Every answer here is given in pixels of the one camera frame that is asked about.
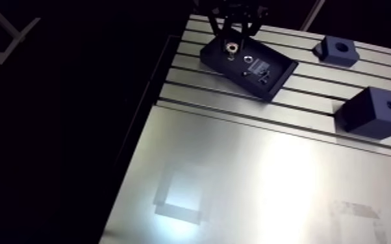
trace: black block with hole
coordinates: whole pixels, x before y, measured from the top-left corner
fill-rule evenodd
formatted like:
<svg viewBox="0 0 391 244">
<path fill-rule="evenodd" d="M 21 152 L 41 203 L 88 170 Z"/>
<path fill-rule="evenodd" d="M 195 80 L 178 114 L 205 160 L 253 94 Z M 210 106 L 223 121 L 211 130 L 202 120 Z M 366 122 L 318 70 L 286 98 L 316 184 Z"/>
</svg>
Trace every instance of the black block with hole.
<svg viewBox="0 0 391 244">
<path fill-rule="evenodd" d="M 391 136 L 391 91 L 368 87 L 348 100 L 335 113 L 346 131 L 374 139 Z"/>
<path fill-rule="evenodd" d="M 355 43 L 352 40 L 326 36 L 314 50 L 322 62 L 351 67 L 359 60 Z"/>
</svg>

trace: aluminum slotted table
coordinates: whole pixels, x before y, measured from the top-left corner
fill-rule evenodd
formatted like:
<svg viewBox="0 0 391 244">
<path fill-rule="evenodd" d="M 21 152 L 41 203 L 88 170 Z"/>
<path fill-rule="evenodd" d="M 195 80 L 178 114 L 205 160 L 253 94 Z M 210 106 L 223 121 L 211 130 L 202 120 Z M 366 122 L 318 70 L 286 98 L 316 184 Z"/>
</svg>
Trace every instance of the aluminum slotted table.
<svg viewBox="0 0 391 244">
<path fill-rule="evenodd" d="M 190 16 L 101 243 L 391 243 L 391 138 L 333 119 L 361 89 L 391 90 L 391 49 L 356 42 L 343 68 L 312 54 L 322 38 L 261 28 L 299 61 L 264 104 L 200 63 L 213 35 Z"/>
</svg>

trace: dark background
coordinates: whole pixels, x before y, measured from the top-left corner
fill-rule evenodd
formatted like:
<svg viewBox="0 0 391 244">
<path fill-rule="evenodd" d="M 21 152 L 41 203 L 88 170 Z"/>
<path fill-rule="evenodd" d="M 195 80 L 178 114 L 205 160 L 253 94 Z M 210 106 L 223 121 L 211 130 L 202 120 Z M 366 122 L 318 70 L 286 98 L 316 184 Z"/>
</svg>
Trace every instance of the dark background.
<svg viewBox="0 0 391 244">
<path fill-rule="evenodd" d="M 267 2 L 267 24 L 293 29 L 312 6 Z M 0 0 L 19 29 L 42 18 L 0 66 L 0 243 L 98 242 L 191 9 Z M 310 31 L 391 47 L 391 3 L 328 1 Z"/>
</svg>

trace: tape mark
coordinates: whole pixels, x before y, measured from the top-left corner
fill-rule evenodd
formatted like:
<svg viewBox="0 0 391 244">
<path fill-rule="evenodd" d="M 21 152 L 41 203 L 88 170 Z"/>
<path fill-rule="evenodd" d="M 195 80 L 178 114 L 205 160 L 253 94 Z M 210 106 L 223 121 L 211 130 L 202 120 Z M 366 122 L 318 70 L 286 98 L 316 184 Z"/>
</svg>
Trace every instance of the tape mark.
<svg viewBox="0 0 391 244">
<path fill-rule="evenodd" d="M 341 244 L 341 215 L 352 215 L 372 219 L 376 244 L 387 243 L 385 228 L 379 215 L 372 207 L 351 202 L 334 201 L 330 204 L 329 214 L 331 217 L 332 243 Z"/>
<path fill-rule="evenodd" d="M 192 175 L 196 182 L 200 182 L 200 186 L 202 187 L 202 194 L 201 200 L 198 204 L 198 210 L 167 203 L 170 188 L 173 184 L 173 178 L 176 174 L 179 173 Z M 158 189 L 153 199 L 153 204 L 156 205 L 155 214 L 172 217 L 174 219 L 180 219 L 182 221 L 194 223 L 197 225 L 200 225 L 202 221 L 207 221 L 210 212 L 210 204 L 212 201 L 212 191 L 209 187 L 209 182 L 210 177 L 208 175 L 207 169 L 204 167 L 189 164 L 167 165 L 163 171 L 162 178 L 160 179 Z"/>
</svg>

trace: black plastic tray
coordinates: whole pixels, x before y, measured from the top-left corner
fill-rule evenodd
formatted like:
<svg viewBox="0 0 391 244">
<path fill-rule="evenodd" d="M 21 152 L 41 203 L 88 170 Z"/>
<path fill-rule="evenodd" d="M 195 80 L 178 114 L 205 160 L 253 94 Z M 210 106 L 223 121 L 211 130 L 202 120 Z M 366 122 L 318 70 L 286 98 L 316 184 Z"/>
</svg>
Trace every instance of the black plastic tray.
<svg viewBox="0 0 391 244">
<path fill-rule="evenodd" d="M 231 30 L 226 40 L 228 42 L 239 44 L 240 33 Z M 229 54 L 221 50 L 220 39 L 215 37 L 200 50 L 200 60 L 248 92 L 270 102 L 298 66 L 298 62 L 252 38 L 247 37 L 244 43 L 244 48 L 234 55 L 234 60 L 229 60 Z M 245 56 L 251 56 L 252 63 L 245 62 Z M 263 72 L 264 69 L 269 71 L 268 75 Z"/>
</svg>

